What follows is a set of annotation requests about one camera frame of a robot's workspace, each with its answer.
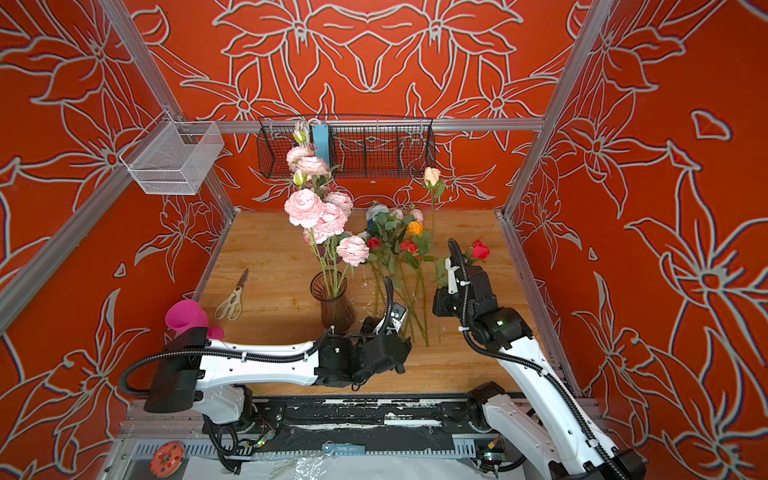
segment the red wall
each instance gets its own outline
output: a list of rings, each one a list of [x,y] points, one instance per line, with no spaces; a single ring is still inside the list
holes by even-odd
[[[188,118],[253,121],[323,112],[543,115],[589,2],[126,5]],[[443,200],[450,207],[502,205],[532,139],[531,132],[439,135],[450,193]],[[232,154],[217,162],[217,173],[233,202],[282,208],[288,182],[257,174],[253,135],[230,135],[227,148]],[[357,207],[424,197],[418,186],[411,192],[417,182],[409,180],[339,183]]]
[[[160,109],[89,0],[3,2],[0,85],[2,288]],[[122,369],[162,347],[222,228],[206,187],[129,186],[2,335],[0,478],[95,478],[130,400]]]
[[[648,478],[768,478],[768,9],[639,5],[603,26],[515,226]]]

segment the pink plastic container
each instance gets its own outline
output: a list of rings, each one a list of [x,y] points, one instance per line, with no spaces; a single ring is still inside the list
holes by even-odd
[[[176,333],[184,333],[194,326],[208,327],[208,338],[221,340],[224,331],[220,326],[208,326],[208,315],[194,300],[181,300],[165,314],[165,324]]]

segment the scissor blade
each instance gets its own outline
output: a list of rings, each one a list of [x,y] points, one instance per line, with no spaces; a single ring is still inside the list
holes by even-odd
[[[245,285],[245,281],[248,280],[248,269],[245,269],[243,272],[243,276],[240,278],[240,281],[237,282],[237,286],[241,287]]]

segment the wooden table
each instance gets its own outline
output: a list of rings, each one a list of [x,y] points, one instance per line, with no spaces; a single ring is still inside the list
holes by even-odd
[[[428,227],[429,212],[425,211],[425,214]],[[488,245],[491,256],[481,265],[490,276],[499,305],[515,308],[538,338],[495,212],[440,210],[435,222],[439,255],[448,254],[446,242],[450,237],[455,238],[464,250],[478,238]],[[354,212],[347,229],[358,233],[365,223],[364,212]],[[424,268],[427,283],[434,278],[434,273],[430,275],[428,272],[430,265],[427,263]],[[232,292],[246,268],[250,273],[243,288],[243,314],[234,321],[215,320],[213,311]],[[318,272],[319,262],[303,243],[301,228],[291,225],[287,214],[243,212],[237,214],[200,304],[208,312],[211,324],[224,329],[226,341],[270,345],[314,340],[323,332],[319,303],[310,294],[310,281]],[[362,319],[373,314],[376,281],[370,266],[357,268],[349,281],[347,295],[358,318],[358,323],[350,331],[359,331]],[[425,346],[416,330],[413,350],[406,362],[406,373],[387,372],[373,376],[360,393],[467,392],[489,381],[497,382],[510,392],[519,391],[495,360],[470,350],[458,332],[457,319],[438,320],[432,315],[434,287],[427,295],[430,347]],[[349,389],[288,383],[260,383],[250,385],[250,388],[255,396],[351,393]]]

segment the white mesh basket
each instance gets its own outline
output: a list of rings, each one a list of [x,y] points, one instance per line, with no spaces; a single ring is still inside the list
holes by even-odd
[[[173,122],[157,128],[147,148],[125,166],[147,194],[195,195],[224,146],[216,122],[196,144],[185,142]]]

